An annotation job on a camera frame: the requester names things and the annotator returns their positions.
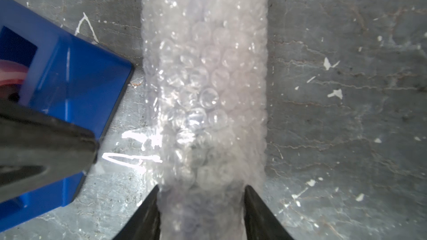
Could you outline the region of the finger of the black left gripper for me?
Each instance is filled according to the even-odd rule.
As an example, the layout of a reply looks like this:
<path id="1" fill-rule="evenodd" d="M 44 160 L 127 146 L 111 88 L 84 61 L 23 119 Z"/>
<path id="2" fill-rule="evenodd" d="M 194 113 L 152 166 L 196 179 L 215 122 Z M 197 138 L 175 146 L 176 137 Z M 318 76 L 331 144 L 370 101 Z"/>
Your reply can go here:
<path id="1" fill-rule="evenodd" d="M 90 130 L 1 100 L 1 202 L 88 170 L 98 148 Z"/>

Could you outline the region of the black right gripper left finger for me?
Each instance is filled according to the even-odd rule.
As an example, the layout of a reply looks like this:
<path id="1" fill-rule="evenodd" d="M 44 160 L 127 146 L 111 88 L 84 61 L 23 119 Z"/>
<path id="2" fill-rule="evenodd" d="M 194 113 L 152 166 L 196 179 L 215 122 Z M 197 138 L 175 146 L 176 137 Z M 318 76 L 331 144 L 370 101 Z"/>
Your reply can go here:
<path id="1" fill-rule="evenodd" d="M 159 240 L 161 235 L 160 212 L 157 206 L 159 186 L 156 185 L 143 200 L 136 212 L 113 240 Z"/>

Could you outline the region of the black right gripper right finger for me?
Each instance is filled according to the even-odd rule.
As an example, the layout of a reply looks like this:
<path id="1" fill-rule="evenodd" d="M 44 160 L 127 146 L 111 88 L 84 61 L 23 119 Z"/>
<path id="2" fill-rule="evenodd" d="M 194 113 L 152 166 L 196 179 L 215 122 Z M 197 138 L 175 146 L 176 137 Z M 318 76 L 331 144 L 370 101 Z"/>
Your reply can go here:
<path id="1" fill-rule="evenodd" d="M 252 186 L 245 187 L 243 199 L 248 240 L 294 240 Z"/>

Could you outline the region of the blue tape dispenser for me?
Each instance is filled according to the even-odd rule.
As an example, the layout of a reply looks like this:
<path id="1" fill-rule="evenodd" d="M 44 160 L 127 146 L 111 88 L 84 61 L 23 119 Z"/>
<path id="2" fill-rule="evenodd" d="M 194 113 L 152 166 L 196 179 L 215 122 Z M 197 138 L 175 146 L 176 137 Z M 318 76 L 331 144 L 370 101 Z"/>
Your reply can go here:
<path id="1" fill-rule="evenodd" d="M 134 72 L 130 61 L 59 28 L 14 0 L 1 0 L 1 60 L 29 68 L 20 100 L 12 103 L 90 130 L 98 144 Z M 69 205 L 90 168 L 1 202 L 1 231 Z"/>

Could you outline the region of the pink clear tape roll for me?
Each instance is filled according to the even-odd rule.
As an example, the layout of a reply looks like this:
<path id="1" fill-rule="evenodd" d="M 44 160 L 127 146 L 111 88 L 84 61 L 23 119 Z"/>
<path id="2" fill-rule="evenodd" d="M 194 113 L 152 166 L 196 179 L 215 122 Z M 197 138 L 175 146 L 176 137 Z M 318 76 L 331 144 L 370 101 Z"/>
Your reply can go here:
<path id="1" fill-rule="evenodd" d="M 20 100 L 20 89 L 27 77 L 29 68 L 9 60 L 1 60 L 1 99 L 11 102 Z"/>

